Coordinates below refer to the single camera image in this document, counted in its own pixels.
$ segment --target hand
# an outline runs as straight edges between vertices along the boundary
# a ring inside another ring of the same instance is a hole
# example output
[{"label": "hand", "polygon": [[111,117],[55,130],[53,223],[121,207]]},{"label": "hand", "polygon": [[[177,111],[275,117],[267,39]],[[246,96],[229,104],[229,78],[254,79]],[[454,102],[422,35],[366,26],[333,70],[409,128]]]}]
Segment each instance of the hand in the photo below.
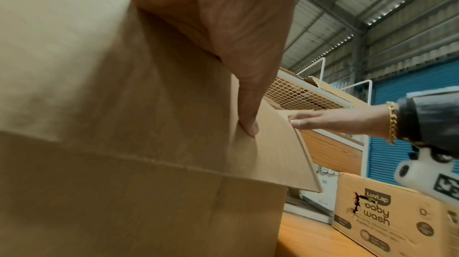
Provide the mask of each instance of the hand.
[{"label": "hand", "polygon": [[288,121],[300,130],[324,129],[348,135],[388,138],[390,112],[386,105],[363,109],[292,111]]},{"label": "hand", "polygon": [[239,122],[255,136],[255,119],[280,66],[295,0],[132,1],[221,58],[239,80]]}]

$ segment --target wooden panel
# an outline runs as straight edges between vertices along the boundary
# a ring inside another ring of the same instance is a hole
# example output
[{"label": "wooden panel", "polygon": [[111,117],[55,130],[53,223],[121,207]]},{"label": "wooden panel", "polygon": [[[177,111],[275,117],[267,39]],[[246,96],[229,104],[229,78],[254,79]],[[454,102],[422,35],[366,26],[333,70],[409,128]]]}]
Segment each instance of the wooden panel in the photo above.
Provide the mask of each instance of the wooden panel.
[{"label": "wooden panel", "polygon": [[331,225],[284,213],[275,257],[373,257]]},{"label": "wooden panel", "polygon": [[312,161],[338,172],[361,174],[362,152],[314,131],[301,131]]}]

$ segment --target blue rolling shutter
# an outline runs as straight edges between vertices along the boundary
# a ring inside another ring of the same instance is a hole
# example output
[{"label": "blue rolling shutter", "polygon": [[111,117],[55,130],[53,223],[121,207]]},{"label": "blue rolling shutter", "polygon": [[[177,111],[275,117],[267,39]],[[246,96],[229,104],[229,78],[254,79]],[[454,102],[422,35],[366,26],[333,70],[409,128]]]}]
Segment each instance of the blue rolling shutter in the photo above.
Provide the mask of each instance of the blue rolling shutter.
[{"label": "blue rolling shutter", "polygon": [[[440,89],[459,85],[459,61],[436,64],[417,72],[407,73],[390,80],[377,83],[374,87],[373,104],[397,101],[407,93],[430,89]],[[398,164],[408,159],[411,145],[396,141],[389,145],[385,140],[372,138],[368,160],[368,177],[371,179],[397,184],[393,174]],[[455,173],[459,173],[456,164]]]}]

